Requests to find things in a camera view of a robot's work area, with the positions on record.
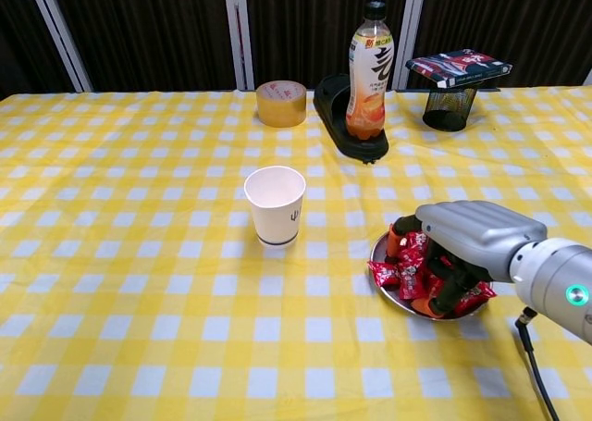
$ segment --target gray robotic hand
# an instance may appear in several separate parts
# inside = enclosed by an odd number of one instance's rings
[[[394,224],[399,234],[420,228],[432,241],[428,266],[449,274],[432,311],[446,313],[479,280],[513,282],[526,305],[592,343],[592,250],[547,239],[541,222],[482,201],[421,205]],[[441,254],[453,275],[438,263]]]

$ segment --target table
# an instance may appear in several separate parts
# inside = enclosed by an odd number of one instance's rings
[[[592,245],[592,87],[479,93],[467,130],[388,93],[390,150],[340,155],[308,99],[287,130],[253,93],[17,95],[0,103],[0,418],[542,419],[513,286],[479,317],[385,303],[365,261],[396,217],[486,199]],[[263,249],[242,192],[307,178],[302,228]],[[540,317],[562,419],[589,419],[592,351]]]

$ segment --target tape roll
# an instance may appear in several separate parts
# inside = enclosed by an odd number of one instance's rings
[[[257,88],[257,113],[269,127],[287,128],[306,119],[306,88],[290,80],[275,80]]]

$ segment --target metal plate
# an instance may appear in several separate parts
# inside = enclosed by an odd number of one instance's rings
[[[387,255],[387,237],[389,236],[389,233],[386,232],[385,234],[382,235],[382,237],[380,239],[378,239],[378,241],[375,243],[374,248],[372,249],[372,253],[370,253],[370,260],[374,261],[374,262],[385,262],[385,257]],[[405,310],[408,313],[411,313],[413,315],[416,315],[418,317],[422,317],[423,319],[429,319],[432,321],[455,321],[458,319],[464,319],[468,316],[474,316],[477,313],[479,313],[487,304],[487,302],[485,303],[481,303],[480,305],[478,305],[473,312],[467,314],[467,315],[463,315],[463,316],[455,316],[455,315],[450,315],[450,316],[444,316],[440,319],[436,319],[434,317],[430,317],[430,316],[426,316],[423,315],[421,313],[416,312],[412,307],[411,307],[411,303],[408,301],[405,301],[401,298],[399,298],[399,289],[385,289],[384,287],[378,287],[376,285],[376,283],[374,282],[374,278],[372,276],[372,272],[370,271],[370,268],[368,268],[368,275],[369,275],[369,280],[370,282],[372,282],[372,285],[374,287],[376,287],[376,289],[378,290],[378,292],[380,293],[380,295],[385,298],[389,303],[394,304],[396,306],[398,306],[399,308],[402,308],[403,310]]]

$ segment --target dark curtain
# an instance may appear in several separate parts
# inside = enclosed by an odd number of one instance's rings
[[[225,0],[57,0],[96,91],[236,87]]]
[[[514,64],[487,86],[580,85],[591,41],[592,0],[424,0],[413,56],[473,48]],[[407,86],[430,85],[411,73]]]
[[[368,1],[247,0],[255,84],[288,79],[313,88],[348,73],[348,48]],[[383,1],[396,45],[405,0]]]
[[[73,89],[35,0],[0,0],[0,99]]]

